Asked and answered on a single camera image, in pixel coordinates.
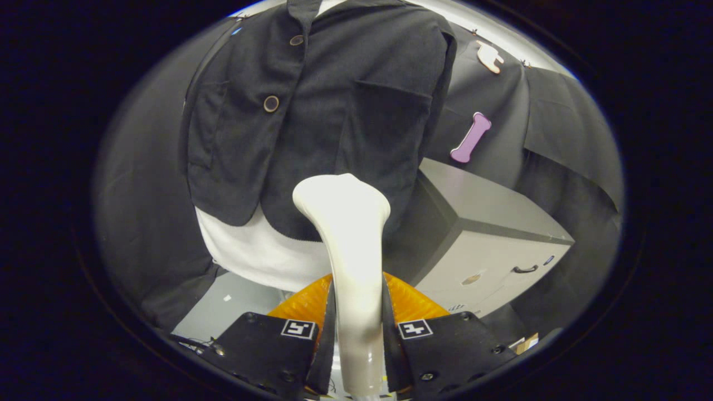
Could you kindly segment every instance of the white bone-shaped object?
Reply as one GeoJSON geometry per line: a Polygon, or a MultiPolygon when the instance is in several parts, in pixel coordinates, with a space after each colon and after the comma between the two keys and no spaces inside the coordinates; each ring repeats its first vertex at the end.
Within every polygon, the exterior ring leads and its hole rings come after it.
{"type": "Polygon", "coordinates": [[[505,60],[503,60],[503,58],[498,55],[498,49],[481,41],[476,42],[481,45],[480,49],[478,49],[478,60],[480,60],[481,63],[483,63],[483,65],[487,67],[490,71],[494,73],[500,73],[500,67],[495,65],[495,61],[497,60],[500,61],[501,64],[504,64],[505,60]]]}
{"type": "Polygon", "coordinates": [[[378,400],[384,363],[381,234],[389,202],[349,173],[307,178],[295,186],[292,201],[317,228],[332,264],[344,389],[355,399],[378,400]]]}

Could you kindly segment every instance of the white shirt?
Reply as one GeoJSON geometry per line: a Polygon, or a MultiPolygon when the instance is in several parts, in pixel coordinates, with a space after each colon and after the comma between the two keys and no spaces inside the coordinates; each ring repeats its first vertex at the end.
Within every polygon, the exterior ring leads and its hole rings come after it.
{"type": "Polygon", "coordinates": [[[293,293],[332,272],[322,242],[289,238],[267,222],[260,205],[246,225],[228,225],[195,208],[213,262],[248,280],[293,293]]]}

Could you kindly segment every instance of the jacket button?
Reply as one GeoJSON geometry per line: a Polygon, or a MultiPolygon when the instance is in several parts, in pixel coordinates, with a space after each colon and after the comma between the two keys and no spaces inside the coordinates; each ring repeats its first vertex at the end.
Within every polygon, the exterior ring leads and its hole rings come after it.
{"type": "Polygon", "coordinates": [[[265,111],[268,113],[271,113],[275,110],[277,110],[277,107],[279,106],[279,99],[277,96],[268,96],[265,99],[265,102],[262,104],[262,107],[265,107],[265,111]]]}
{"type": "Polygon", "coordinates": [[[293,46],[298,46],[302,44],[302,42],[304,42],[304,38],[302,37],[302,35],[294,36],[292,37],[292,39],[289,40],[289,44],[293,46]]]}

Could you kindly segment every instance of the jacket pocket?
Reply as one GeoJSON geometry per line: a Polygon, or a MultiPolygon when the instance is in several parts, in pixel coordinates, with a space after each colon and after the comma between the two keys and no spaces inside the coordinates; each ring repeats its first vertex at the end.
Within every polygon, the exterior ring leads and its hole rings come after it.
{"type": "Polygon", "coordinates": [[[210,168],[228,82],[200,86],[188,127],[188,163],[210,168]]]}
{"type": "Polygon", "coordinates": [[[381,191],[398,218],[416,180],[430,111],[429,95],[356,81],[342,125],[336,174],[352,173],[381,191]]]}

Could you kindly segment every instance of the drawer handle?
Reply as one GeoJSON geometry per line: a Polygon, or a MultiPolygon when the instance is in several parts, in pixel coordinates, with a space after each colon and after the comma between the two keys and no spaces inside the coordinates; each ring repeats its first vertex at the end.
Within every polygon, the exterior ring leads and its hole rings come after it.
{"type": "Polygon", "coordinates": [[[523,269],[520,269],[518,266],[515,266],[515,268],[513,269],[513,272],[515,272],[515,273],[532,273],[533,271],[537,270],[538,267],[539,267],[539,266],[534,265],[534,266],[533,266],[532,268],[530,268],[530,269],[523,270],[523,269]]]}

